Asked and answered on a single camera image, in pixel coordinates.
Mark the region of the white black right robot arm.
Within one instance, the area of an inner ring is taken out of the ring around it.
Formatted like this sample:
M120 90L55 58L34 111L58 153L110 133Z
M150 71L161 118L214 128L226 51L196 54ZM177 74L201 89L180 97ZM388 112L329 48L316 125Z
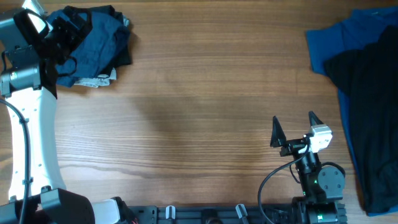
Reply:
M348 221L340 203L345 187L345 171L333 162L320 162L318 153L331 142L333 132L314 112L308 113L310 129L302 138L288 140L277 117L272 119L271 147L280 148L280 156L292 156L303 195L294 197L287 208L266 212L274 223L335 223Z

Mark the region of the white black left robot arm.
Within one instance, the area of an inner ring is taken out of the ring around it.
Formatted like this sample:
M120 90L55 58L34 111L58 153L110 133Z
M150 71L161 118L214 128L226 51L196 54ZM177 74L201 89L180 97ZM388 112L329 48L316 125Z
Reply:
M91 12L67 6L47 22L20 7L1 14L1 103L12 129L13 173L2 223L137 223L119 197L90 202L66 189L55 143L56 66L91 32Z

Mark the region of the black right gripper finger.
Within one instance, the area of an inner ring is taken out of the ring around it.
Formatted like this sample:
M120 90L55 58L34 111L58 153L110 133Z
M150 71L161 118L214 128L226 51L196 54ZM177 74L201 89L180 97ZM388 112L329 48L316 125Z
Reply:
M282 147L286 145L286 141L286 136L277 116L273 116L270 147Z
M308 118L309 118L310 126L323 125L323 121L321 121L313 111L308 112Z

